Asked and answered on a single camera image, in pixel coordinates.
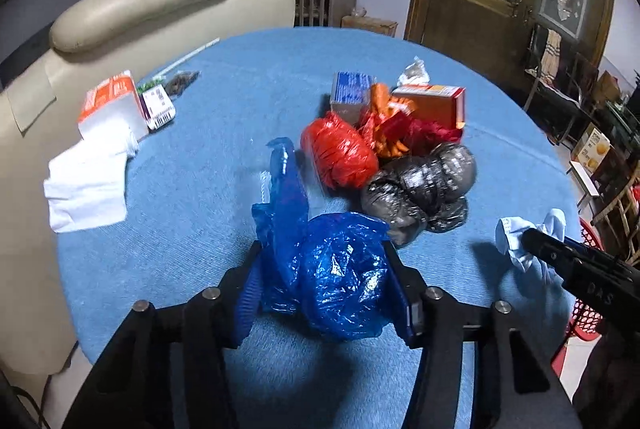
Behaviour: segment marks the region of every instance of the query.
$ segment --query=blue plastic bag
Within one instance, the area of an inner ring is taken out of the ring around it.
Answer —
[[[302,311],[309,324],[334,339],[376,337],[383,314],[388,265],[382,240],[388,224],[356,212],[307,221],[308,202],[293,144],[276,138],[271,152],[270,203],[252,207],[262,244],[262,308]]]

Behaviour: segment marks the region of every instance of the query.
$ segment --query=couch headrest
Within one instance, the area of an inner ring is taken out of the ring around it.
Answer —
[[[82,0],[56,19],[49,43],[61,52],[85,52],[145,20],[202,1]]]

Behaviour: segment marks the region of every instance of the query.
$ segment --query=silver bolt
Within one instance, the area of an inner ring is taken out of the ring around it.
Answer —
[[[139,299],[133,303],[131,309],[135,312],[145,312],[149,308],[149,301],[146,299]]]
[[[511,305],[507,301],[495,301],[494,308],[501,314],[508,314],[511,312]]]
[[[215,300],[220,297],[220,288],[216,286],[210,286],[209,288],[204,288],[202,291],[202,296],[205,299]]]
[[[438,299],[442,299],[442,296],[444,295],[442,288],[438,288],[437,286],[428,287],[426,293],[428,298],[435,299],[436,301]]]

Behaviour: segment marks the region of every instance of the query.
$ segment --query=blue tablecloth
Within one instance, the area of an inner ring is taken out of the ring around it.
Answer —
[[[579,239],[570,182],[545,136],[500,89],[436,52],[359,30],[294,28],[230,38],[181,65],[202,75],[176,101],[175,120],[129,161],[126,221],[58,236],[66,300],[89,360],[135,300],[186,301],[242,261],[255,239],[250,208],[262,200],[265,144],[278,136],[298,144],[335,72],[393,85],[414,56],[433,83],[466,88],[463,142],[478,180],[467,223],[420,234],[401,258],[460,301],[510,301],[550,355],[572,298],[558,284],[543,286],[537,261],[520,273],[494,247],[498,218],[538,223],[552,207],[565,211],[567,235]],[[312,199],[316,213],[347,206]],[[376,339],[335,344],[275,315],[261,316],[241,348],[226,352],[240,425],[252,429],[400,427],[419,359],[392,326]],[[457,427],[468,427],[472,362],[465,348]]]

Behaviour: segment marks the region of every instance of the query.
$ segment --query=white stool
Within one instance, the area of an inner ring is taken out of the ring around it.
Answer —
[[[599,196],[598,190],[596,189],[596,186],[593,185],[587,171],[585,171],[584,167],[580,165],[580,162],[570,161],[569,164],[569,170],[566,173],[571,173],[575,176],[578,182],[580,182],[580,187],[582,187],[584,192],[584,196],[581,197],[578,202],[578,212],[582,212],[583,208],[591,202],[592,198],[597,198]]]

